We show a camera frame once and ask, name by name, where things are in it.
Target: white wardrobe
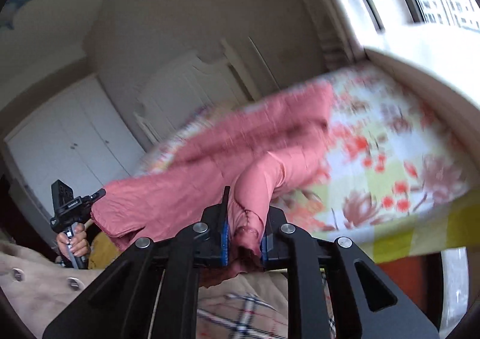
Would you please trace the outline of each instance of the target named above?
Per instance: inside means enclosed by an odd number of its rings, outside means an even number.
[[[28,189],[52,215],[54,181],[75,196],[90,195],[132,175],[145,153],[94,75],[35,110],[5,142]]]

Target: yellow cloth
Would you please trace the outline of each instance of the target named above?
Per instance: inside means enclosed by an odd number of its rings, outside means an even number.
[[[418,214],[399,224],[375,226],[375,241],[360,245],[376,263],[405,256],[424,255],[448,248],[480,244],[480,189],[474,189],[441,208],[429,221],[418,221]]]
[[[88,269],[106,268],[120,255],[120,251],[109,237],[100,232],[92,242],[92,252],[88,259]]]

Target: headboard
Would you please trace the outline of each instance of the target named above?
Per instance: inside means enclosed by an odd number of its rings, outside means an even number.
[[[158,143],[178,130],[193,112],[204,106],[234,106],[261,98],[236,52],[222,41],[225,57],[206,64],[196,51],[163,66],[142,88],[135,118],[150,141]]]

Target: finger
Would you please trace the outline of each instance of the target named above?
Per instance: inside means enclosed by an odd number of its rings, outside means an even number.
[[[67,235],[65,235],[63,232],[60,232],[60,233],[57,235],[57,243],[68,244],[68,243],[69,243],[69,240],[68,240]]]
[[[83,247],[87,247],[88,243],[86,239],[80,240],[77,244],[75,244],[73,247],[70,248],[70,251],[72,253],[75,253],[79,250],[81,250]]]
[[[84,256],[84,255],[87,255],[89,253],[89,248],[88,247],[83,247],[81,250],[77,251],[74,253],[74,256]]]
[[[66,244],[60,244],[58,246],[58,249],[60,250],[61,254],[65,256],[66,258],[70,259],[70,255],[68,254],[68,247]]]
[[[71,238],[70,245],[75,245],[82,240],[86,240],[86,238],[87,238],[87,233],[85,231],[80,232]]]
[[[78,223],[75,229],[73,230],[73,232],[76,234],[76,233],[83,232],[84,230],[85,230],[85,225]]]

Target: mattress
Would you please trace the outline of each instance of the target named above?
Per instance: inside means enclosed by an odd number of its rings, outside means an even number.
[[[424,101],[373,64],[364,62],[314,80],[323,79],[333,85],[334,105],[328,152],[319,159],[317,180],[273,200],[272,206],[283,209],[289,222],[314,237],[351,237],[377,262],[414,254],[413,237],[401,251],[400,246],[388,245],[387,252],[393,254],[375,256],[374,242],[446,218],[458,206],[452,202],[462,202],[458,198],[479,183],[470,155]],[[200,111],[147,155],[138,174],[166,170],[178,148],[229,111]],[[418,251],[446,247],[439,243]]]

